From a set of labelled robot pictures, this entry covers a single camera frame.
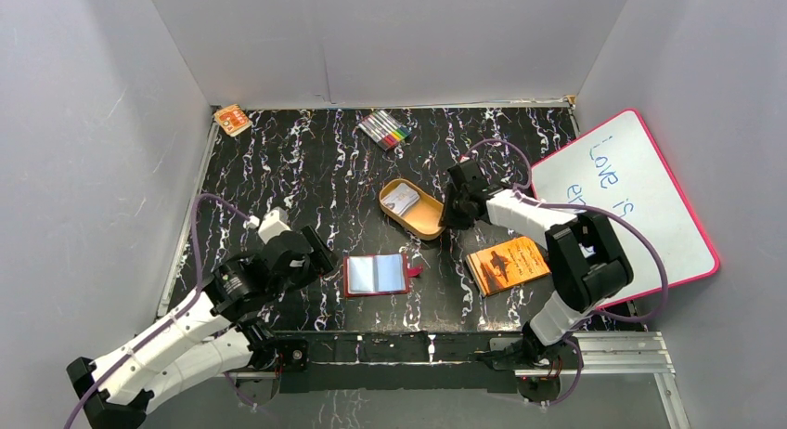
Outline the red leather card holder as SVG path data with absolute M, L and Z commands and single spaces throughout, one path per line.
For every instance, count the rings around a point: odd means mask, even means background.
M 410 265 L 403 253 L 345 256 L 342 266 L 346 297 L 403 294 L 423 266 Z

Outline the yellow oval tray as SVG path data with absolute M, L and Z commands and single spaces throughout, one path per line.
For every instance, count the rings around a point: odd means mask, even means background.
M 403 212 L 397 213 L 392 208 L 394 201 L 389 200 L 389 197 L 401 192 L 402 187 L 406 187 L 406 193 L 413 191 L 416 199 Z M 445 227 L 440 225 L 443 204 L 409 180 L 395 178 L 389 181 L 381 189 L 378 201 L 386 215 L 421 240 L 433 241 L 445 230 Z

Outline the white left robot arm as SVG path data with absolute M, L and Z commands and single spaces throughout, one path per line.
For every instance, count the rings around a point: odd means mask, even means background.
M 265 370 L 279 356 L 275 335 L 258 318 L 283 293 L 320 280 L 339 257 L 315 230 L 274 225 L 263 245 L 218 266 L 163 318 L 118 349 L 78 357 L 67 374 L 93 428 L 138 428 L 160 404 L 216 375 Z

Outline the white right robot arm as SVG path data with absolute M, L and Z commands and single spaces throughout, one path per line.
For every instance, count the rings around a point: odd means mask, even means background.
M 523 326 L 523 357 L 545 368 L 559 342 L 603 300 L 629 285 L 634 273 L 610 219 L 548 208 L 513 187 L 490 182 L 473 160 L 448 169 L 443 226 L 468 229 L 478 221 L 511 229 L 545 250 L 554 291 Z

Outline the silver VIP card stack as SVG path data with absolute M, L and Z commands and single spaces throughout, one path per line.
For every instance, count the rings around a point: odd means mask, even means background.
M 404 216 L 420 199 L 419 193 L 407 183 L 399 183 L 383 199 L 383 205 L 393 214 Z

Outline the small orange card box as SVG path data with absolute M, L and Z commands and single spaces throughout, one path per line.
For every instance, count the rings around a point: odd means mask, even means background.
M 213 118 L 229 137 L 236 137 L 252 127 L 252 121 L 238 104 L 217 110 Z

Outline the orange paperback book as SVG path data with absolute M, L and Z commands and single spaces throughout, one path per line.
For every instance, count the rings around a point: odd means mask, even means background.
M 536 243 L 519 237 L 470 253 L 465 264 L 483 297 L 502 293 L 550 273 Z

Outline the pack of coloured markers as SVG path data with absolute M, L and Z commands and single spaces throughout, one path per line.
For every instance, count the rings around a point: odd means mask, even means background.
M 385 151 L 394 149 L 412 134 L 386 110 L 374 110 L 357 127 Z

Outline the pink framed whiteboard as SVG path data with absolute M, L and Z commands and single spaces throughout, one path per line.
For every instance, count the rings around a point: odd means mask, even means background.
M 716 249 L 636 110 L 623 110 L 532 167 L 535 195 L 609 211 L 661 257 L 672 286 L 715 274 Z

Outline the black aluminium base frame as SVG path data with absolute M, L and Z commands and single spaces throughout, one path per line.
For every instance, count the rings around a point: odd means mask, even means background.
M 178 357 L 133 357 L 128 402 L 146 412 L 206 380 L 277 379 L 284 394 L 322 390 L 484 389 L 549 402 L 578 374 L 670 373 L 650 332 L 579 332 L 536 350 L 514 332 L 258 332 L 232 330 Z

